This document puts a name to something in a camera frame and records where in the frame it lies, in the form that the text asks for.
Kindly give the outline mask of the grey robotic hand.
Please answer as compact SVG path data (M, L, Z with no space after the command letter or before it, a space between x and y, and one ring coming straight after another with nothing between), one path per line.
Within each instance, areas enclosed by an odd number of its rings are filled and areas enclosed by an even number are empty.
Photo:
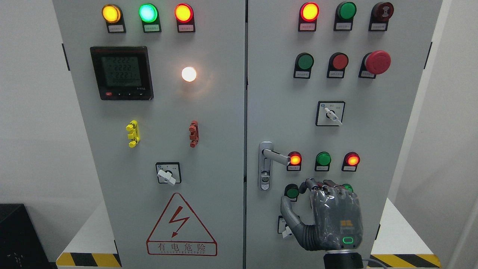
M280 212L299 245L307 251L344 251L357 249L363 240L360 201L344 185L324 179L306 179L299 187L310 191L314 224L306 225L293 211L287 196L280 200Z

